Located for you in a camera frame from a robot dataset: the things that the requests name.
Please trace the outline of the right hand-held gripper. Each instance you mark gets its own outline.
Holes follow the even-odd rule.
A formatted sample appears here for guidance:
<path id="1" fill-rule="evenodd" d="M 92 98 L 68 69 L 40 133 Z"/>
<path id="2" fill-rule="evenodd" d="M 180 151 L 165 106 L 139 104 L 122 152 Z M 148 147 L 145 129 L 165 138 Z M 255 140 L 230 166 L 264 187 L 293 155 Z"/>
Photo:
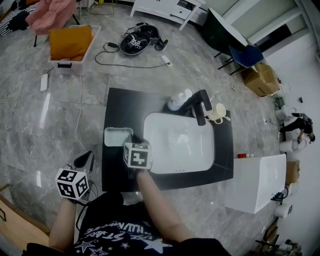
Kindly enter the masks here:
<path id="1" fill-rule="evenodd" d="M 150 143 L 136 134 L 130 134 L 124 143 L 123 161 L 129 169 L 149 170 L 152 166 Z"/>

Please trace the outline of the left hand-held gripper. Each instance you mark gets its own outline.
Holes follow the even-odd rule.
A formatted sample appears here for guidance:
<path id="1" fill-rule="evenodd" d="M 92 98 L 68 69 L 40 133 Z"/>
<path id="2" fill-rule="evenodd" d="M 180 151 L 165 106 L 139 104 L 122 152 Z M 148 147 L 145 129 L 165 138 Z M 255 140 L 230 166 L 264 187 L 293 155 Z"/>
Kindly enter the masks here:
<path id="1" fill-rule="evenodd" d="M 86 151 L 76 155 L 70 163 L 58 170 L 55 182 L 62 197 L 69 200 L 89 200 L 94 161 L 94 153 Z"/>

